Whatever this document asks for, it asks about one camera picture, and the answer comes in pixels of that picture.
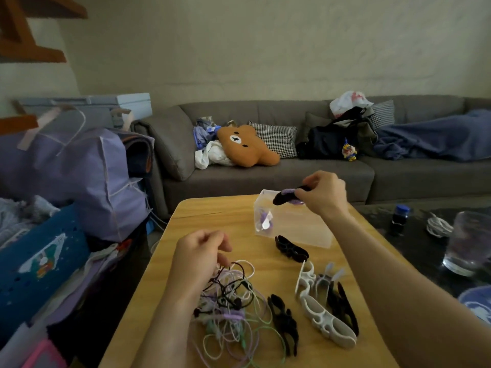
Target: white storage box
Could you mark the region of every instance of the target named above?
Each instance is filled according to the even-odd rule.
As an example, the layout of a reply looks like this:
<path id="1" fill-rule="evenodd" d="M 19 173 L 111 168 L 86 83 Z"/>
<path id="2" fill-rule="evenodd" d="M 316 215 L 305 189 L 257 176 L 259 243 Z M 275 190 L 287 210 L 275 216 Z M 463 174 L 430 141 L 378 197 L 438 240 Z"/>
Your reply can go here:
<path id="1" fill-rule="evenodd" d="M 113 94 L 100 96 L 81 96 L 81 97 L 53 97 L 53 98 L 22 98 L 19 99 L 28 114 L 41 116 L 46 111 L 56 105 L 69 104 L 81 110 L 86 116 L 86 123 L 82 130 L 104 127 L 120 128 L 121 118 L 114 123 L 110 111 L 115 108 L 131 110 L 135 120 L 143 119 L 152 115 L 152 106 L 149 93 L 134 94 Z M 60 114 L 60 116 L 48 124 L 44 131 L 67 131 L 75 132 L 81 125 L 82 117 L 76 112 L 70 111 Z"/>
<path id="2" fill-rule="evenodd" d="M 262 190 L 254 202 L 254 225 L 257 235 L 285 236 L 294 243 L 329 248 L 332 232 L 318 215 L 305 205 L 274 205 L 279 191 Z"/>

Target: sofa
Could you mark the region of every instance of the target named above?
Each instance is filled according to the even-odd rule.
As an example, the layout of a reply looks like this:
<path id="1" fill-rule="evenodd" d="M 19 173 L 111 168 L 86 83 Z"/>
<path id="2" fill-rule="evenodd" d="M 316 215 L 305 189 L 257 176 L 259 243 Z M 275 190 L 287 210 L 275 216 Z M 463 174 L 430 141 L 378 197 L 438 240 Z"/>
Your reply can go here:
<path id="1" fill-rule="evenodd" d="M 396 123 L 413 123 L 463 114 L 471 109 L 491 109 L 491 99 L 457 96 L 368 97 L 374 103 L 394 100 Z M 299 186 L 319 170 L 337 173 L 346 181 L 348 200 L 376 204 L 418 199 L 491 194 L 491 159 L 457 163 L 436 159 L 389 161 L 369 156 L 358 160 L 282 159 L 276 166 L 195 169 L 193 137 L 198 117 L 212 116 L 218 125 L 234 120 L 300 127 L 305 113 L 332 117 L 330 100 L 246 100 L 188 103 L 170 107 L 133 124 L 136 132 L 155 138 L 151 201 L 157 215 L 169 217 L 185 199 L 258 194 L 263 189 Z"/>

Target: brown bear pillow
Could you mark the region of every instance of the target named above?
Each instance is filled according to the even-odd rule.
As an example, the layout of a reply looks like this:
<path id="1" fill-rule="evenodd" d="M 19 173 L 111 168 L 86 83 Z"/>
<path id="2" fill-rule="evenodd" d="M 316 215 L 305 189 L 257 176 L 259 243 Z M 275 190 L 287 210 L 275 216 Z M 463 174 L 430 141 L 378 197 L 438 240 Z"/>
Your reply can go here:
<path id="1" fill-rule="evenodd" d="M 276 165 L 279 155 L 268 149 L 266 143 L 256 136 L 256 130 L 250 125 L 238 128 L 225 126 L 217 132 L 218 140 L 230 160 L 240 166 L 255 164 Z"/>

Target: wall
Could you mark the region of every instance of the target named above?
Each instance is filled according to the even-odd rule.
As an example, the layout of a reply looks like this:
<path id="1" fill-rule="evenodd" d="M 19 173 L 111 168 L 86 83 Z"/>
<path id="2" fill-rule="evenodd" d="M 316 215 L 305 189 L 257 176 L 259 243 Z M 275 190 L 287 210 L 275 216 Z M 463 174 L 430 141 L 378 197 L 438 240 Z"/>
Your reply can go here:
<path id="1" fill-rule="evenodd" d="M 491 0 L 77 0 L 61 21 L 85 94 L 491 97 Z"/>
<path id="2" fill-rule="evenodd" d="M 37 44 L 65 50 L 53 19 L 29 19 Z M 0 118 L 16 114 L 12 100 L 22 97 L 78 95 L 77 80 L 68 63 L 1 63 Z"/>

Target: checkered pillow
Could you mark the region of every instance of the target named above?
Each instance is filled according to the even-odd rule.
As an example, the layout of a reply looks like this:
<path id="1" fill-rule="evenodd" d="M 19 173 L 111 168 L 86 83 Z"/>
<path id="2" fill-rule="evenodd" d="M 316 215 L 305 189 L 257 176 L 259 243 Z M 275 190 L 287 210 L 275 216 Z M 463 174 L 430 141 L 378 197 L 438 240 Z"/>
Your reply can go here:
<path id="1" fill-rule="evenodd" d="M 372 106 L 374 114 L 369 116 L 370 124 L 373 130 L 377 130 L 385 125 L 394 125 L 396 122 L 394 118 L 394 101 L 388 100 L 387 102 L 377 103 Z"/>
<path id="2" fill-rule="evenodd" d="M 273 126 L 251 121 L 249 121 L 249 125 L 256 129 L 257 136 L 281 159 L 297 157 L 297 150 L 295 149 L 296 126 Z"/>

